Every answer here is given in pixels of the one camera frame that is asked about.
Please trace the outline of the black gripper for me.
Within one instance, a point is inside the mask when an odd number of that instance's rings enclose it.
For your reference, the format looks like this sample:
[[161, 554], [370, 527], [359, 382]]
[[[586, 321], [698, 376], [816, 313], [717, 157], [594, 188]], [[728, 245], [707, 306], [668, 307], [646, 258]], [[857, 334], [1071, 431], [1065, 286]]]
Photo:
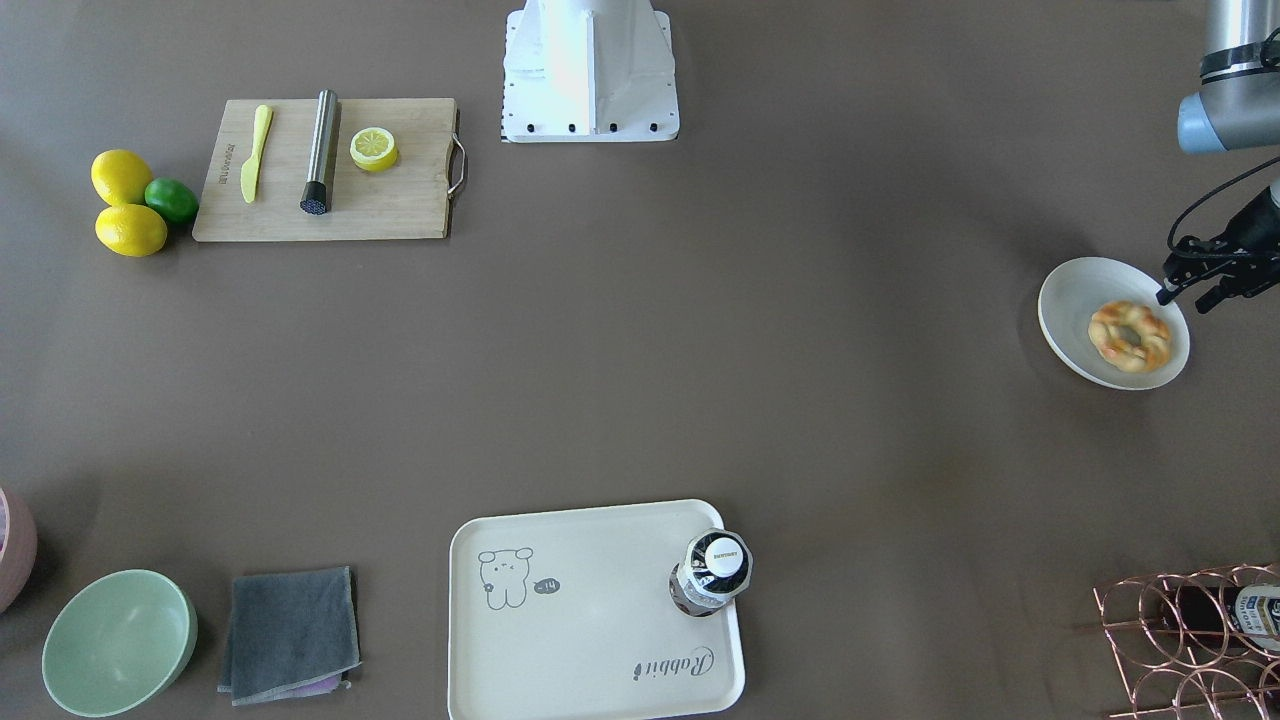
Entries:
[[1221, 275], [1219, 283], [1196, 300], [1196, 310], [1207, 314], [1226, 299], [1257, 295], [1256, 286], [1277, 283], [1279, 209], [1276, 184], [1262, 190], [1210, 241], [1213, 254], [1233, 259], [1167, 258], [1164, 261], [1158, 305], [1169, 305], [1193, 284]]

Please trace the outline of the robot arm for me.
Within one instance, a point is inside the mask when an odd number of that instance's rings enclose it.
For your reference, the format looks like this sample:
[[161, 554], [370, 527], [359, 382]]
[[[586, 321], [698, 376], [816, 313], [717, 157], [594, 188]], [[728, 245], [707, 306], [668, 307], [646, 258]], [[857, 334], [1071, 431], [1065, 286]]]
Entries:
[[[1279, 142], [1279, 4], [1211, 1], [1201, 87], [1181, 100], [1178, 141], [1207, 154]], [[1171, 227], [1160, 305], [1202, 281], [1219, 283], [1196, 300], [1204, 314], [1225, 299], [1252, 299], [1279, 281], [1279, 190], [1271, 182], [1212, 238], [1179, 236]]]

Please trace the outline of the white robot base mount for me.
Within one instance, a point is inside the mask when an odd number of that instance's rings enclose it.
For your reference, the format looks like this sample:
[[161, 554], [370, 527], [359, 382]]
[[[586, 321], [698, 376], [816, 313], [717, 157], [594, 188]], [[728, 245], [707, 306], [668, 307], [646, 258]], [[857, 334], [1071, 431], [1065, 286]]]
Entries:
[[507, 15], [503, 68], [506, 142], [678, 137], [671, 20], [649, 1], [527, 1]]

